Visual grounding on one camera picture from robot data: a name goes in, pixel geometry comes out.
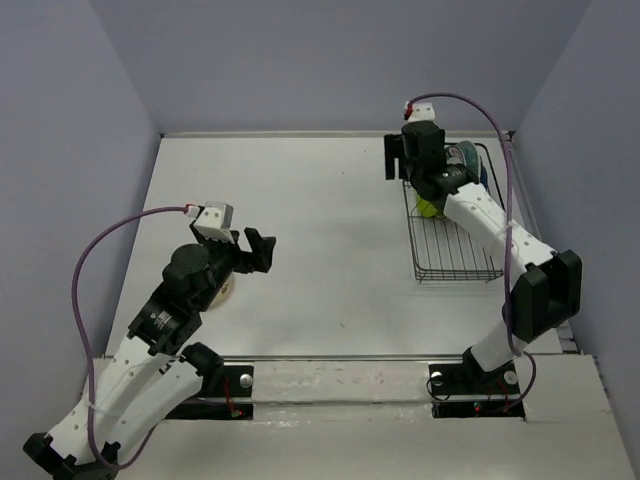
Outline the lime green plate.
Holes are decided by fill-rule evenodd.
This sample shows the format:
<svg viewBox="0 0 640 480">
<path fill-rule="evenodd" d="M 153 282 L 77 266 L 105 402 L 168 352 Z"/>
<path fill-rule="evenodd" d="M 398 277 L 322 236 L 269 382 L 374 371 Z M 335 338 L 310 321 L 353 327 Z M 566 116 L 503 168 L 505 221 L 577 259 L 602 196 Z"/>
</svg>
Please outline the lime green plate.
<svg viewBox="0 0 640 480">
<path fill-rule="evenodd" d="M 440 212 L 433 204 L 423 199 L 419 195 L 416 196 L 416 210 L 418 214 L 424 218 L 445 219 L 446 216 Z"/>
</svg>

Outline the red and teal floral plate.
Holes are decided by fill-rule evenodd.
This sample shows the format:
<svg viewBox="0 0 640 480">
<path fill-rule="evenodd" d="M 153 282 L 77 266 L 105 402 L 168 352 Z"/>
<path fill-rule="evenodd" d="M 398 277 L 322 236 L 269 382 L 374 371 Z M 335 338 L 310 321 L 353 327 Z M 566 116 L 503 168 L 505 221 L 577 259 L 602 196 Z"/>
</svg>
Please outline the red and teal floral plate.
<svg viewBox="0 0 640 480">
<path fill-rule="evenodd" d="M 457 143 L 455 147 L 459 152 L 459 158 L 462 163 L 477 177 L 480 177 L 483 164 L 475 144 L 465 140 Z"/>
</svg>

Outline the dark blue leaf plate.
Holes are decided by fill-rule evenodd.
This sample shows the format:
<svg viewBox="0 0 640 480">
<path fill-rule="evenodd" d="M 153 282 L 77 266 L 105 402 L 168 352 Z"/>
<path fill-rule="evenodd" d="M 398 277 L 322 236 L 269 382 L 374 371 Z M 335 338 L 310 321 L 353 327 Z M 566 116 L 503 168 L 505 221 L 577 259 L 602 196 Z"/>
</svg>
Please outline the dark blue leaf plate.
<svg viewBox="0 0 640 480">
<path fill-rule="evenodd" d="M 484 186 L 486 190 L 489 190 L 488 186 L 488 173 L 486 167 L 484 165 L 484 161 L 482 157 L 478 158 L 478 170 L 479 170 L 479 180 L 480 183 Z"/>
</svg>

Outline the white green-rimmed plate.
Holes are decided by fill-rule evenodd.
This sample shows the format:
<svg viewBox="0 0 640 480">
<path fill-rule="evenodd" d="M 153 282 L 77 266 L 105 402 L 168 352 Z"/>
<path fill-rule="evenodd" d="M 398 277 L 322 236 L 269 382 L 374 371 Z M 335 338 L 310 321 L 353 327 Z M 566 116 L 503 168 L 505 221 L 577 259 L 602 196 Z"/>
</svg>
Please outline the white green-rimmed plate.
<svg viewBox="0 0 640 480">
<path fill-rule="evenodd" d="M 448 164 L 463 164 L 464 155 L 457 145 L 450 145 L 445 150 Z"/>
</svg>

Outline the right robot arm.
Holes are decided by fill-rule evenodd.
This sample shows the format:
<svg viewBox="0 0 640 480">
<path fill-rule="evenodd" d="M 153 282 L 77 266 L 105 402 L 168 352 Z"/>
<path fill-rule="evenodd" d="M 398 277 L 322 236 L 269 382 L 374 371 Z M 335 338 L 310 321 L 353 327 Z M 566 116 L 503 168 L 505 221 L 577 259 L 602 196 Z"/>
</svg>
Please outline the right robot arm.
<svg viewBox="0 0 640 480">
<path fill-rule="evenodd" d="M 490 195 L 476 147 L 447 144 L 433 121 L 406 123 L 384 136 L 383 149 L 387 179 L 408 182 L 421 200 L 501 262 L 506 292 L 499 323 L 444 374 L 446 385 L 482 392 L 531 343 L 579 312 L 582 260 L 513 220 Z"/>
</svg>

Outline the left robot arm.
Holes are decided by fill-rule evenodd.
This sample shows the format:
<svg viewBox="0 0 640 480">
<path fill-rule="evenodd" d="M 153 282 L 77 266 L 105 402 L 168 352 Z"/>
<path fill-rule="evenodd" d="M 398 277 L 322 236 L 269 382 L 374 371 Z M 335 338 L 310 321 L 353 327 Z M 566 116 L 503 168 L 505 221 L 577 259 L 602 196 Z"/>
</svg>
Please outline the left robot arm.
<svg viewBox="0 0 640 480">
<path fill-rule="evenodd" d="M 177 248 L 162 281 L 128 327 L 93 390 L 55 427 L 34 433 L 24 452 L 54 479 L 113 479 L 135 461 L 155 427 L 183 401 L 221 383 L 223 359 L 191 343 L 201 315 L 234 273 L 266 273 L 276 240 L 244 231 L 250 251 L 232 232 L 202 234 Z"/>
</svg>

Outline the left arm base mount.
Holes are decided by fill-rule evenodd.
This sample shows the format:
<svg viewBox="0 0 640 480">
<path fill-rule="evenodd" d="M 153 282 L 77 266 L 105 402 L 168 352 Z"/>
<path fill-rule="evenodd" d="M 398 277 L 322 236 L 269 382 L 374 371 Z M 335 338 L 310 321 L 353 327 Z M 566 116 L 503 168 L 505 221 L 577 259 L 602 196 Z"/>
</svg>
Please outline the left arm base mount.
<svg viewBox="0 0 640 480">
<path fill-rule="evenodd" d="M 203 381 L 201 390 L 166 416 L 166 420 L 252 420 L 254 365 L 226 363 L 218 378 Z"/>
</svg>

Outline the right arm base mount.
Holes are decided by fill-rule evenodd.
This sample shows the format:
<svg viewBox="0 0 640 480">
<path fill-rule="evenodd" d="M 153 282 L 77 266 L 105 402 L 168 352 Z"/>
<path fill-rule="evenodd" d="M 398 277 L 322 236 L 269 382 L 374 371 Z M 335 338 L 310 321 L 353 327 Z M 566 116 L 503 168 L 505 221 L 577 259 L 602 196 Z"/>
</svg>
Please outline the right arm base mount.
<svg viewBox="0 0 640 480">
<path fill-rule="evenodd" d="M 461 363 L 430 364 L 426 390 L 433 401 L 433 416 L 524 419 L 524 406 L 517 403 L 521 389 L 514 363 L 480 374 L 479 382 L 473 383 L 465 376 Z"/>
</svg>

